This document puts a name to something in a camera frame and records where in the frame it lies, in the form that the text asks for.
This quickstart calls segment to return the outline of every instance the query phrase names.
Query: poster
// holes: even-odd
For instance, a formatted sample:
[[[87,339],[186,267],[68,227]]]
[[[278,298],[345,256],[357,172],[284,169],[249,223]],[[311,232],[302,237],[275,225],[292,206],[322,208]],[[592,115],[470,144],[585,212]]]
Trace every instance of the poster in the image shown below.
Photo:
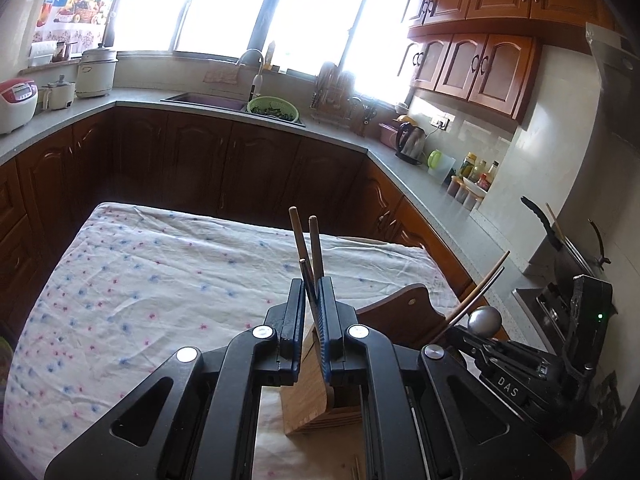
[[[113,0],[45,0],[33,41],[74,43],[72,54],[96,48],[102,42]]]

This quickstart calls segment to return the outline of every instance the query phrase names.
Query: white tablecloth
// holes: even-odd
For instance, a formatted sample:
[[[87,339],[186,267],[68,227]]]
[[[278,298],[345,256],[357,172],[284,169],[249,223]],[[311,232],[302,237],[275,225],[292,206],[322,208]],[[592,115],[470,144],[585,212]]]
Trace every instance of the white tablecloth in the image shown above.
[[[423,250],[322,236],[336,297],[366,306],[411,283],[457,303]],[[51,275],[12,362],[4,437],[37,476],[178,348],[227,345],[300,276],[291,232],[115,203],[92,213]],[[312,323],[309,313],[306,325]],[[360,426],[287,438],[264,388],[256,479],[351,479]]]

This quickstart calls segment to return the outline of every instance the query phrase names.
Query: power outlet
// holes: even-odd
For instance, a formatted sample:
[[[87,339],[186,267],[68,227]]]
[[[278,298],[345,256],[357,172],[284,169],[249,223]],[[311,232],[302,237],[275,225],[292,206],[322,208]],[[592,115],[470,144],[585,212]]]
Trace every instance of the power outlet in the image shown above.
[[[435,126],[441,130],[446,130],[447,126],[449,126],[449,120],[446,117],[432,117],[431,118],[431,126]]]

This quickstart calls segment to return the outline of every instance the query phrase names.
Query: stainless steel kettle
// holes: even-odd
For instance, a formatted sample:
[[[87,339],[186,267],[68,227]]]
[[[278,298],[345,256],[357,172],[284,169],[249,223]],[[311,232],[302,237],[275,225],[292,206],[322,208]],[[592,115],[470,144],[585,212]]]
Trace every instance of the stainless steel kettle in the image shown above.
[[[424,150],[424,130],[411,123],[402,123],[396,135],[396,156],[409,164],[421,164],[419,157]]]

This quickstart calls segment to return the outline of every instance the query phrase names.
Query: range hood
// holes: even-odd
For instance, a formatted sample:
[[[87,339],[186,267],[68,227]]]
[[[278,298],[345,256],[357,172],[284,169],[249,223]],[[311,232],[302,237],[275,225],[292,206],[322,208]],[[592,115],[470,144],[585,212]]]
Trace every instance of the range hood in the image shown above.
[[[640,59],[621,34],[587,23],[600,72],[600,109],[612,133],[640,151]]]

